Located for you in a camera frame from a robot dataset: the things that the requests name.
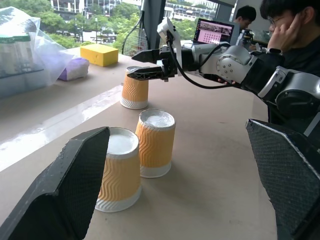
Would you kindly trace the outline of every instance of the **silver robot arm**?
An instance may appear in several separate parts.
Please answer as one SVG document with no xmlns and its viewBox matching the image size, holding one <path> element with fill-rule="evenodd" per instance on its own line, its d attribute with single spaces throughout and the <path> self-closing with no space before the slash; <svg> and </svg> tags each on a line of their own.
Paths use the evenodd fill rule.
<svg viewBox="0 0 320 240">
<path fill-rule="evenodd" d="M 277 66 L 274 64 L 277 56 L 270 54 L 262 55 L 267 58 L 254 56 L 242 46 L 200 44 L 181 47 L 179 33 L 167 18 L 157 30 L 168 46 L 143 51 L 132 59 L 140 62 L 162 62 L 162 64 L 158 67 L 137 67 L 128 73 L 129 77 L 142 81 L 151 79 L 168 81 L 176 74 L 211 75 L 229 83 L 231 81 L 238 83 L 236 87 L 250 91 L 264 102 L 276 106 L 286 117 L 307 118 L 320 112 L 319 77 Z M 195 84 L 186 75 L 184 77 Z"/>
</svg>

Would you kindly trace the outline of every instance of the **hand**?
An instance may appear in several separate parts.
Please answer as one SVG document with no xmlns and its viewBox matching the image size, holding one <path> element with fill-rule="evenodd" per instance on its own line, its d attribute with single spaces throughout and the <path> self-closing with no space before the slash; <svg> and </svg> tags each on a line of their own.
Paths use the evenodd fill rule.
<svg viewBox="0 0 320 240">
<path fill-rule="evenodd" d="M 298 37 L 301 22 L 301 14 L 298 13 L 289 28 L 285 24 L 281 27 L 276 27 L 269 41 L 268 49 L 279 49 L 283 52 L 289 51 Z"/>
<path fill-rule="evenodd" d="M 252 52 L 252 51 L 257 51 L 256 45 L 251 44 L 251 45 L 249 46 L 249 51 L 250 51 L 250 52 Z"/>
<path fill-rule="evenodd" d="M 218 79 L 218 82 L 219 83 L 222 83 L 222 84 L 224 84 L 224 85 L 227 85 L 227 84 L 229 84 L 227 81 L 225 81 L 225 80 L 222 80 L 222 79 Z"/>
</svg>

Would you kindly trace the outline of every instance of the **pole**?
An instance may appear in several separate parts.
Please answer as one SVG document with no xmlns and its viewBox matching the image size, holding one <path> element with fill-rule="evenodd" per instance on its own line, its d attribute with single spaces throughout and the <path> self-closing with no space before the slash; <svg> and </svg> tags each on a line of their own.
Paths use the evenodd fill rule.
<svg viewBox="0 0 320 240">
<path fill-rule="evenodd" d="M 95 43 L 98 43 L 98 18 L 95 18 Z"/>
<path fill-rule="evenodd" d="M 77 29 L 77 24 L 76 24 L 76 21 L 77 21 L 77 18 L 75 17 L 74 19 L 74 39 L 75 41 L 77 41 L 77 32 L 78 32 L 78 29 Z"/>
</svg>

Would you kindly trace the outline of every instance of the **orange wavy paper cup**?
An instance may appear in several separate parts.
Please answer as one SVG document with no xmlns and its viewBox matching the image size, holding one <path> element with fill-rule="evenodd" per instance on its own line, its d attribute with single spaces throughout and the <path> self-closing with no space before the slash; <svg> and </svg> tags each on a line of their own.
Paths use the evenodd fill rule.
<svg viewBox="0 0 320 240">
<path fill-rule="evenodd" d="M 149 81 L 139 81 L 128 77 L 127 73 L 135 68 L 137 66 L 130 66 L 126 69 L 120 103 L 128 109 L 144 109 L 148 106 Z"/>
<path fill-rule="evenodd" d="M 176 121 L 169 113 L 149 109 L 139 116 L 135 134 L 139 138 L 140 176 L 159 178 L 171 168 Z"/>
<path fill-rule="evenodd" d="M 139 139 L 128 129 L 111 127 L 95 209 L 106 213 L 125 210 L 139 199 L 141 189 Z"/>
</svg>

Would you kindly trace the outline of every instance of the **black cable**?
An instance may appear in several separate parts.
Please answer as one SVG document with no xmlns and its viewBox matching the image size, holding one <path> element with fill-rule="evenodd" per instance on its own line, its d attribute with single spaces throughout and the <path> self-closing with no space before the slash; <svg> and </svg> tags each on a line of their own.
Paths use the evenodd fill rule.
<svg viewBox="0 0 320 240">
<path fill-rule="evenodd" d="M 171 42 L 168 41 L 166 44 L 167 44 L 168 47 L 169 47 L 169 50 L 170 50 L 170 53 L 171 53 L 171 56 L 172 56 L 172 59 L 173 59 L 173 62 L 174 62 L 174 64 L 175 64 L 175 66 L 178 68 L 178 70 L 180 71 L 180 73 L 182 74 L 182 76 L 183 76 L 188 82 L 190 82 L 191 84 L 193 84 L 193 85 L 195 85 L 195 86 L 197 86 L 197 87 L 199 87 L 199 88 L 202 88 L 202 89 L 225 89 L 225 88 L 230 88 L 230 87 L 235 87 L 235 88 L 237 88 L 237 86 L 234 86 L 234 85 L 231 85 L 231 84 L 229 84 L 229 85 L 223 85 L 223 86 L 205 86 L 205 85 L 201 85 L 201 84 L 193 81 L 191 78 L 189 78 L 189 77 L 185 74 L 184 70 L 182 69 L 182 67 L 180 66 L 178 60 L 176 59 L 176 56 L 175 56 L 175 53 L 174 53 L 174 49 L 173 49 L 173 47 L 172 47 L 172 45 L 171 45 Z"/>
<path fill-rule="evenodd" d="M 216 46 L 210 53 L 209 55 L 203 60 L 203 62 L 200 64 L 200 68 L 205 65 L 205 63 L 209 60 L 209 58 L 211 57 L 212 54 L 215 53 L 215 51 L 221 49 L 221 47 L 230 47 L 229 43 L 222 43 L 219 46 Z"/>
</svg>

